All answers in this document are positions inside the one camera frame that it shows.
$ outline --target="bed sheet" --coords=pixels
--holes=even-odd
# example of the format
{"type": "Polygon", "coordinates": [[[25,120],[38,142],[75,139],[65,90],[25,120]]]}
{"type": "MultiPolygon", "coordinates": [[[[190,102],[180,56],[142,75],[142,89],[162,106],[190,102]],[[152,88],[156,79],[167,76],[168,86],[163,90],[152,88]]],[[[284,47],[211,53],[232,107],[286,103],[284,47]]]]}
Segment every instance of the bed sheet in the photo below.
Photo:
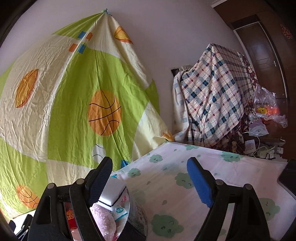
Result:
{"type": "MultiPolygon", "coordinates": [[[[260,200],[271,237],[281,239],[296,216],[296,200],[278,183],[286,163],[166,142],[113,175],[128,184],[148,219],[147,240],[194,240],[209,208],[200,201],[186,163],[196,157],[204,169],[228,185],[250,183],[260,200]]],[[[234,204],[229,204],[219,241],[225,240],[234,204]]]]}

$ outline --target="basketball print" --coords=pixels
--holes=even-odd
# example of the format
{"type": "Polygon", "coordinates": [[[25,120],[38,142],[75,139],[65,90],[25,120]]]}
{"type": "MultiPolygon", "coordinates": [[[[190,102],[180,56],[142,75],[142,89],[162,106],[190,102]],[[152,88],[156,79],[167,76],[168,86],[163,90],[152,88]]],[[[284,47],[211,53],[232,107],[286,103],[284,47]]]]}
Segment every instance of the basketball print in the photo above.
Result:
{"type": "Polygon", "coordinates": [[[22,80],[20,81],[17,94],[15,96],[15,107],[20,108],[23,107],[29,100],[34,85],[37,80],[38,69],[33,69],[29,73],[27,73],[22,80]]]}
{"type": "Polygon", "coordinates": [[[37,197],[27,186],[19,185],[16,188],[19,200],[28,208],[37,208],[40,198],[37,197]]]}
{"type": "Polygon", "coordinates": [[[114,33],[114,37],[121,42],[133,44],[133,42],[131,41],[128,34],[124,31],[123,27],[121,27],[121,26],[119,26],[116,29],[116,31],[114,33]]]}
{"type": "Polygon", "coordinates": [[[98,135],[113,134],[121,122],[121,106],[116,96],[106,90],[97,91],[89,104],[88,118],[98,135]]]}

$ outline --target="plaid blanket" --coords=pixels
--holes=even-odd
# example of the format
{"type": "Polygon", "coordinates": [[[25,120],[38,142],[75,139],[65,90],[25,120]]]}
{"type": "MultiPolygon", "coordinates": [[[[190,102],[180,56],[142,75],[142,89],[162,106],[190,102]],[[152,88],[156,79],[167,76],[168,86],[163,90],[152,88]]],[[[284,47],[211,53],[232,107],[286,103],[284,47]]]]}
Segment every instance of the plaid blanket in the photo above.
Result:
{"type": "Polygon", "coordinates": [[[209,44],[195,66],[174,78],[177,142],[212,147],[239,124],[253,96],[246,59],[209,44]]]}

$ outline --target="white sheet with green cloud print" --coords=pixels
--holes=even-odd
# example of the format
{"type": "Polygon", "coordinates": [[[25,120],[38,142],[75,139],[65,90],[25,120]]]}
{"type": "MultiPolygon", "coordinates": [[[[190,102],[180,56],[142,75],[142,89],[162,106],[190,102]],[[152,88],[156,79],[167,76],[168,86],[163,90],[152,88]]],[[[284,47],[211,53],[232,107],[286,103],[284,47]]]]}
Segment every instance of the white sheet with green cloud print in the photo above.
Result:
{"type": "Polygon", "coordinates": [[[0,209],[35,209],[104,156],[118,170],[172,140],[154,81],[106,12],[39,41],[0,77],[0,209]]]}
{"type": "MultiPolygon", "coordinates": [[[[187,171],[196,157],[215,179],[226,184],[253,186],[273,240],[280,240],[296,216],[296,200],[277,183],[287,163],[241,156],[205,147],[167,142],[116,171],[140,204],[148,220],[147,241],[193,241],[207,217],[187,171]]],[[[225,241],[234,210],[228,205],[217,241],[225,241]]]]}

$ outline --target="screw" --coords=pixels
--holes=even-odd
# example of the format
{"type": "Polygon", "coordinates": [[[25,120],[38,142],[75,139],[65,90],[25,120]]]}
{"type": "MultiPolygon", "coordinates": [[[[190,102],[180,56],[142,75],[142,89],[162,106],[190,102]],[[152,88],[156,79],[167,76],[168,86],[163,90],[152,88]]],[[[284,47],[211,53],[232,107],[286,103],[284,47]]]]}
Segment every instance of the screw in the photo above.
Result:
{"type": "Polygon", "coordinates": [[[246,184],[246,189],[251,190],[253,187],[251,184],[246,184]]]}
{"type": "Polygon", "coordinates": [[[223,185],[223,183],[224,182],[221,179],[216,180],[216,184],[219,185],[219,186],[223,185]]]}
{"type": "Polygon", "coordinates": [[[48,184],[48,185],[47,185],[47,188],[48,188],[48,189],[52,189],[52,188],[54,188],[54,183],[50,183],[50,184],[48,184]]]}
{"type": "Polygon", "coordinates": [[[76,183],[77,183],[78,185],[81,185],[82,183],[84,183],[84,179],[83,179],[83,178],[79,178],[79,179],[76,181],[76,183]]]}

